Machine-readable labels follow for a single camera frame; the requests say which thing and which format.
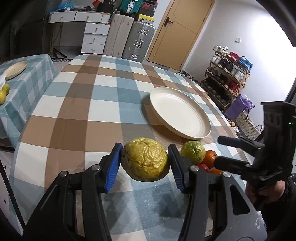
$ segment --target checkered tablecloth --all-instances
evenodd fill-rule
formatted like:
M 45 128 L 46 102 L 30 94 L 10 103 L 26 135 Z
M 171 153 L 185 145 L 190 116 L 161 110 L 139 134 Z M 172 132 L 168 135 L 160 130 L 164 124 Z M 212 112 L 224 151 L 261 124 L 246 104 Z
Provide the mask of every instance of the checkered tablecloth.
M 235 137 L 235 133 L 204 90 L 189 79 L 126 59 L 80 55 L 45 91 L 18 142 L 9 181 L 25 220 L 60 171 L 84 171 L 109 154 L 116 142 L 124 145 L 135 137 L 147 137 L 167 149 L 171 143 L 180 148 L 188 141 L 154 116 L 149 93 L 157 86 L 180 90 L 197 101 L 212 125 L 211 134 L 201 140 L 204 147 L 240 159 L 235 148 L 216 143 L 219 135 Z M 187 196 L 177 189 L 172 172 L 144 183 L 120 167 L 113 189 L 102 199 L 113 240 L 177 240 Z M 19 230 L 12 207 L 10 213 Z M 77 222 L 83 234 L 79 210 Z
M 0 138 L 9 138 L 14 148 L 29 115 L 58 74 L 50 56 L 41 54 L 3 63 L 0 65 L 0 75 L 20 61 L 27 61 L 28 64 L 21 74 L 6 81 L 10 92 L 0 106 Z

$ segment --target orange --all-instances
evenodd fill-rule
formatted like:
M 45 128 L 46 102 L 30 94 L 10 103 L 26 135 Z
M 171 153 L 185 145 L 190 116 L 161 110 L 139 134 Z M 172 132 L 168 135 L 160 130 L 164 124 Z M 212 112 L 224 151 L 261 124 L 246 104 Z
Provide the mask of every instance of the orange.
M 205 158 L 201 163 L 207 165 L 207 167 L 211 169 L 214 167 L 214 161 L 216 157 L 217 154 L 214 151 L 208 150 L 205 152 Z
M 222 171 L 219 169 L 213 169 L 210 171 L 210 173 L 220 175 L 222 173 Z

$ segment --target desk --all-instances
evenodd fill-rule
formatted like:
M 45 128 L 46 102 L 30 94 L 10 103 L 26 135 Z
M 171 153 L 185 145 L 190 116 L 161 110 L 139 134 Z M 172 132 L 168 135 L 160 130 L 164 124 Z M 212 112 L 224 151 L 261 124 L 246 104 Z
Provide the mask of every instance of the desk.
M 206 150 L 232 158 L 244 155 L 216 142 L 219 135 L 236 134 L 206 92 L 191 80 L 127 59 L 80 55 L 45 91 L 14 154 L 9 181 L 25 221 L 60 171 L 84 171 L 109 154 L 116 142 L 124 145 L 147 137 L 167 149 L 171 143 L 180 148 L 188 141 L 154 115 L 149 94 L 157 86 L 180 90 L 205 110 L 212 125 L 211 134 L 201 140 Z M 183 198 L 172 171 L 159 181 L 145 183 L 131 179 L 120 167 L 114 187 L 102 194 L 112 239 L 177 240 L 187 206 Z M 19 229 L 12 210 L 10 214 Z M 83 233 L 81 219 L 77 212 L 79 234 Z
M 81 52 L 102 54 L 110 27 L 110 24 L 108 24 L 110 16 L 110 13 L 105 12 L 58 12 L 50 15 L 49 23 L 62 23 L 63 26 L 64 22 L 87 22 L 84 30 Z M 59 46 L 61 43 L 62 26 L 60 30 Z M 53 38 L 52 30 L 49 54 L 51 57 L 53 55 Z

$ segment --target purple bag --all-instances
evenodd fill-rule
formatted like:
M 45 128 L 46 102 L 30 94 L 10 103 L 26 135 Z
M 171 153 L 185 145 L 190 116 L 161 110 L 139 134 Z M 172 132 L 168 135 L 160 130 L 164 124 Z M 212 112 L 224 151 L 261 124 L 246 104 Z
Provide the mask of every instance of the purple bag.
M 239 114 L 243 111 L 244 108 L 248 107 L 249 112 L 255 106 L 252 101 L 248 99 L 246 95 L 241 95 L 237 97 L 237 99 L 230 105 L 230 107 L 225 112 L 225 115 L 228 116 L 232 121 L 236 121 Z

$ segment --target silver suitcase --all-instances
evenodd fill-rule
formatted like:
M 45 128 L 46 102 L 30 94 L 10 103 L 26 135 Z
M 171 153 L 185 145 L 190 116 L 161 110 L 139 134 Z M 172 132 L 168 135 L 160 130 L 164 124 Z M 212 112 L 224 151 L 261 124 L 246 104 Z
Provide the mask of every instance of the silver suitcase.
M 121 58 L 132 24 L 132 17 L 114 15 L 107 35 L 104 55 Z
M 131 27 L 122 58 L 142 63 L 155 32 L 151 24 L 134 21 Z

